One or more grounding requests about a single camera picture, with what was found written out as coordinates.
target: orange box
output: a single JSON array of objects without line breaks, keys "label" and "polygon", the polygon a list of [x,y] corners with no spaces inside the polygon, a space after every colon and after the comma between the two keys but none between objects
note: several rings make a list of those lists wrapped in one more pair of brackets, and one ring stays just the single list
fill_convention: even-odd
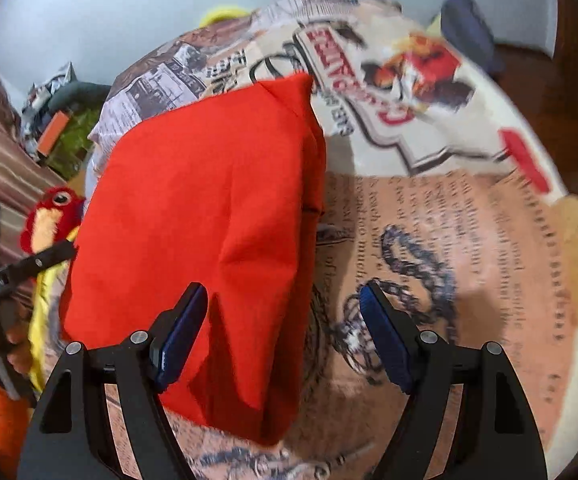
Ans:
[{"label": "orange box", "polygon": [[69,123],[70,117],[64,112],[56,112],[47,126],[46,130],[38,140],[37,152],[41,155],[48,156],[53,150],[53,147],[63,132],[64,128]]}]

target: folded red fabric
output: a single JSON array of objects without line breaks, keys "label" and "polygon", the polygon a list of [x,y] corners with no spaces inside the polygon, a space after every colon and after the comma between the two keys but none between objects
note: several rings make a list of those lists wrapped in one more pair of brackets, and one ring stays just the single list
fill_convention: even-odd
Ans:
[{"label": "folded red fabric", "polygon": [[145,121],[112,153],[62,298],[88,348],[149,328],[189,282],[207,319],[169,409],[269,446],[298,410],[325,142],[305,74]]}]

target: red plush toy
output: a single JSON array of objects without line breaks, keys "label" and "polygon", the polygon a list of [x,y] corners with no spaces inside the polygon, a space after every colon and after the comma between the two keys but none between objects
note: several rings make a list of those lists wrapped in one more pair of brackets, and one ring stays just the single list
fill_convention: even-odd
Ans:
[{"label": "red plush toy", "polygon": [[20,235],[20,247],[25,253],[35,254],[66,240],[82,221],[84,199],[68,187],[49,189],[26,218]]}]

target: yellow round object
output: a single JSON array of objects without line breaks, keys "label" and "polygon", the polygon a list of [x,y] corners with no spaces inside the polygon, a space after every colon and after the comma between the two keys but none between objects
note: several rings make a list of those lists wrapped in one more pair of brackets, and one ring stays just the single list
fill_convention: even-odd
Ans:
[{"label": "yellow round object", "polygon": [[234,18],[244,18],[250,15],[248,10],[240,7],[216,7],[207,12],[200,20],[200,28],[213,25],[213,23],[223,22],[224,20],[232,20]]}]

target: human hand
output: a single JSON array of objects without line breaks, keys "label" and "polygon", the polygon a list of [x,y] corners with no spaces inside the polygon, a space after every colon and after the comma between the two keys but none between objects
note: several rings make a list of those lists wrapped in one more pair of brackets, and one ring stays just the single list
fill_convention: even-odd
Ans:
[{"label": "human hand", "polygon": [[27,375],[31,370],[33,358],[31,356],[31,343],[27,339],[29,330],[28,323],[24,321],[26,309],[16,300],[16,322],[6,330],[5,335],[8,341],[14,345],[15,348],[6,356],[16,372],[22,375]]}]

